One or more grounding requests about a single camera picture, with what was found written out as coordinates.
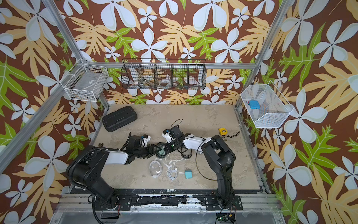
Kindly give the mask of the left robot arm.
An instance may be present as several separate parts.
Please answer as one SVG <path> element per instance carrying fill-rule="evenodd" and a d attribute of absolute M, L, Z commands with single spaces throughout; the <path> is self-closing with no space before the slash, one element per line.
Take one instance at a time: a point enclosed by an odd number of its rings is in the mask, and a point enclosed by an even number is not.
<path fill-rule="evenodd" d="M 129 165 L 136 158 L 148 159 L 156 155 L 161 148 L 149 144 L 149 139 L 147 135 L 129 135 L 121 148 L 88 145 L 67 167 L 68 180 L 75 187 L 89 191 L 107 208 L 114 209 L 118 204 L 119 196 L 101 177 L 101 172 L 106 164 Z"/>

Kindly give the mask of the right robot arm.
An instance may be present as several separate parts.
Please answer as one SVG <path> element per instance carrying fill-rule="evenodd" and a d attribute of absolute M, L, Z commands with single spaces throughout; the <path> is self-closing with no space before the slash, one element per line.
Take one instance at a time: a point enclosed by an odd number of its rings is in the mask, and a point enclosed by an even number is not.
<path fill-rule="evenodd" d="M 217 182 L 216 198 L 221 209 L 229 209 L 235 205 L 235 191 L 232 184 L 232 171 L 236 155 L 225 140 L 215 135 L 211 138 L 184 134 L 178 125 L 165 129 L 162 137 L 166 139 L 165 151 L 171 153 L 181 148 L 203 153 L 216 178 L 204 177 Z"/>

